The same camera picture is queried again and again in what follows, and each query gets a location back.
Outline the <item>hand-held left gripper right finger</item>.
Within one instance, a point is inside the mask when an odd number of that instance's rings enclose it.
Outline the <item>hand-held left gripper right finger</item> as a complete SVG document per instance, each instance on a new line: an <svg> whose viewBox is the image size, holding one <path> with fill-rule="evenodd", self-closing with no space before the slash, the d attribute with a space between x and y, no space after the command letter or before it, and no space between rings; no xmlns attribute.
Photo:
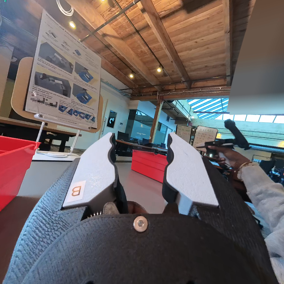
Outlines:
<svg viewBox="0 0 284 284"><path fill-rule="evenodd" d="M178 212L189 215L194 205L219 208L202 156L175 133L167 140L167 162L162 196L168 204L176 204Z"/></svg>

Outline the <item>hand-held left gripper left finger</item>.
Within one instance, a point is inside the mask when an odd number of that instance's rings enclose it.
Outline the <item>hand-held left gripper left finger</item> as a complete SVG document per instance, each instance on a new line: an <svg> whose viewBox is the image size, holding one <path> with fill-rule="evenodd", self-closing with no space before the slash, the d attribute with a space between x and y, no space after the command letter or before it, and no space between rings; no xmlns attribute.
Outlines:
<svg viewBox="0 0 284 284"><path fill-rule="evenodd" d="M114 202L119 213L128 213L126 194L115 165L115 148L115 134L109 132L80 156L64 209L87 206L92 213L100 213L106 203Z"/></svg>

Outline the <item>red plastic bin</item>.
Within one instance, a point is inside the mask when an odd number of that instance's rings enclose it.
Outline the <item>red plastic bin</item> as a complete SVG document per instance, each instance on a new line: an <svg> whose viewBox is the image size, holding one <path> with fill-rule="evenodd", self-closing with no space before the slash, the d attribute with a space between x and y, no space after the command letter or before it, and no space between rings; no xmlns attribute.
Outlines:
<svg viewBox="0 0 284 284"><path fill-rule="evenodd" d="M153 152L133 150L131 170L163 183L167 157Z"/></svg>
<svg viewBox="0 0 284 284"><path fill-rule="evenodd" d="M0 210L19 193L40 142L0 137Z"/></svg>

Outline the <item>person's right forearm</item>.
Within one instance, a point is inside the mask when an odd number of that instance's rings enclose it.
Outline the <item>person's right forearm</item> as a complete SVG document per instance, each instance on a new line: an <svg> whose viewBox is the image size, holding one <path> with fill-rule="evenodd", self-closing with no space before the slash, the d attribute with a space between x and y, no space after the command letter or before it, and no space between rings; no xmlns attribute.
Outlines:
<svg viewBox="0 0 284 284"><path fill-rule="evenodd" d="M247 195L261 213L271 232L284 229L284 189L272 181L258 164L242 165L238 177L244 182Z"/></svg>

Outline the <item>person's right hand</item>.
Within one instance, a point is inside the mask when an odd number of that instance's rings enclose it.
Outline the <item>person's right hand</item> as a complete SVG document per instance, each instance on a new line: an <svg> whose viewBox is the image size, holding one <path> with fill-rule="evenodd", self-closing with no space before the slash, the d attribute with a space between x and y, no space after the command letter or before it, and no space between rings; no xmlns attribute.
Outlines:
<svg viewBox="0 0 284 284"><path fill-rule="evenodd" d="M233 169L238 170L242 165L251 163L249 159L228 147L210 145L208 146L208 149L215 150L217 152L215 157L220 166L225 166L226 160L228 160L230 166Z"/></svg>

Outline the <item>whiteboard black writing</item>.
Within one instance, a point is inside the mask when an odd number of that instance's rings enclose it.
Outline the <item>whiteboard black writing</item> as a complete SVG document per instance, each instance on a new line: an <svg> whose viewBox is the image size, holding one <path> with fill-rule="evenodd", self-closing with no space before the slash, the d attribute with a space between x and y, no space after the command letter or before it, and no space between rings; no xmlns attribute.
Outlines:
<svg viewBox="0 0 284 284"><path fill-rule="evenodd" d="M218 129L205 126L197 126L192 146L196 147L202 143L214 141L216 139L217 133Z"/></svg>

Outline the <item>whiteboard red green writing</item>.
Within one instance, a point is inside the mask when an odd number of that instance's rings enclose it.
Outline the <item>whiteboard red green writing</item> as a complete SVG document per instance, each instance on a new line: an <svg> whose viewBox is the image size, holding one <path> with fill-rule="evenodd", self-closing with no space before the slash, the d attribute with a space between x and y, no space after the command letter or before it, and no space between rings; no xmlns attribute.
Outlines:
<svg viewBox="0 0 284 284"><path fill-rule="evenodd" d="M182 138L184 141L190 144L191 141L191 126L185 126L185 125L176 125L176 135Z"/></svg>

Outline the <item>dark door window phone icon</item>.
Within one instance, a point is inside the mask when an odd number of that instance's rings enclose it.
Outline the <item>dark door window phone icon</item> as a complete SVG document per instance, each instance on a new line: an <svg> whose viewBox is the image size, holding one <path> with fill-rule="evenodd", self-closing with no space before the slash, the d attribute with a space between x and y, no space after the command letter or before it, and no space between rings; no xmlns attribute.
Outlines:
<svg viewBox="0 0 284 284"><path fill-rule="evenodd" d="M117 116L117 112L110 110L109 116L107 119L107 127L114 128L116 116Z"/></svg>

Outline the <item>wooden top office desk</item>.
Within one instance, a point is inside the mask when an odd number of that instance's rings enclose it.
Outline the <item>wooden top office desk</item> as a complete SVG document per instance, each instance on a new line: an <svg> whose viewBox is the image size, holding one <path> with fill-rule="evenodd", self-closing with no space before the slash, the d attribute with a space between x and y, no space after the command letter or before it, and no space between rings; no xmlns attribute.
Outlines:
<svg viewBox="0 0 284 284"><path fill-rule="evenodd" d="M0 123L14 125L14 126L21 126L21 127L26 127L26 128L32 128L32 129L38 129L38 130L41 127L41 123L35 124L35 123L30 123L30 122L25 122L25 121L10 119L10 118L4 118L4 117L0 117ZM59 130L59 129L53 129L53 128L50 128L48 126L44 126L43 130L50 132L50 133L65 134L65 135L68 135L70 137L74 137L77 134L77 131L69 132L69 131L64 131L64 130Z"/></svg>

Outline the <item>instruction poster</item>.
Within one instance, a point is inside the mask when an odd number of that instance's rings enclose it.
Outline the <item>instruction poster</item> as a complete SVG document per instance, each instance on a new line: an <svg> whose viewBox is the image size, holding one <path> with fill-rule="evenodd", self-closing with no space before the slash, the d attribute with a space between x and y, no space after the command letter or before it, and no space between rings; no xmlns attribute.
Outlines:
<svg viewBox="0 0 284 284"><path fill-rule="evenodd" d="M25 111L90 131L100 126L101 58L42 12Z"/></svg>

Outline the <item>rounded wooden panel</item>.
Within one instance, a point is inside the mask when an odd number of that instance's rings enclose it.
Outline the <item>rounded wooden panel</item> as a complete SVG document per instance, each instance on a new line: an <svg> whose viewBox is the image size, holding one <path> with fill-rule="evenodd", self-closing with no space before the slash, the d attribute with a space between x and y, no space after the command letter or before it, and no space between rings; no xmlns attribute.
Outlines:
<svg viewBox="0 0 284 284"><path fill-rule="evenodd" d="M83 126L79 123L67 122L62 119L54 118L50 115L44 114L34 114L31 112L27 112L24 110L25 108L25 99L29 89L30 76L33 66L33 57L25 57L22 58L19 62L18 71L16 75L16 80L14 84L14 89L11 98L11 106L13 110L26 119L36 120L42 122L43 124L48 122L60 126L66 126L68 128L83 130L90 133L96 133L101 129L101 125L103 122L103 97L100 95L99 97L99 105L98 105L98 114L96 117L97 127L93 126Z"/></svg>

